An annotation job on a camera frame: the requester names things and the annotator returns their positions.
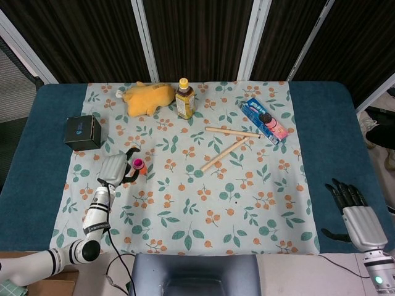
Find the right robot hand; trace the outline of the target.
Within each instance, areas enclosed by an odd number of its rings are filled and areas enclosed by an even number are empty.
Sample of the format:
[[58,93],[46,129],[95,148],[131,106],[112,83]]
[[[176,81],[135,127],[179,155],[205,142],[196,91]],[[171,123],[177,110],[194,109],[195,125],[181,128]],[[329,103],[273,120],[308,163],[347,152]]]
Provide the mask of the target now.
[[365,200],[362,193],[351,184],[332,179],[333,184],[325,184],[339,209],[346,234],[335,234],[326,228],[321,232],[334,241],[352,243],[361,252],[383,250],[388,239],[381,223]]

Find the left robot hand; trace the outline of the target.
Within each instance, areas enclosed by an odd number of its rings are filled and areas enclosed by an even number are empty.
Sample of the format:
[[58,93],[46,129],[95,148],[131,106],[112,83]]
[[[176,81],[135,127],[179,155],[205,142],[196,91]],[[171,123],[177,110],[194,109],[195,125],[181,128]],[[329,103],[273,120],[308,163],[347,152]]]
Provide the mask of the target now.
[[121,184],[132,183],[137,180],[140,169],[135,169],[132,176],[127,176],[131,170],[129,159],[135,152],[141,150],[137,147],[130,148],[127,152],[120,151],[118,154],[108,156],[104,159],[97,181],[104,187],[118,187]]

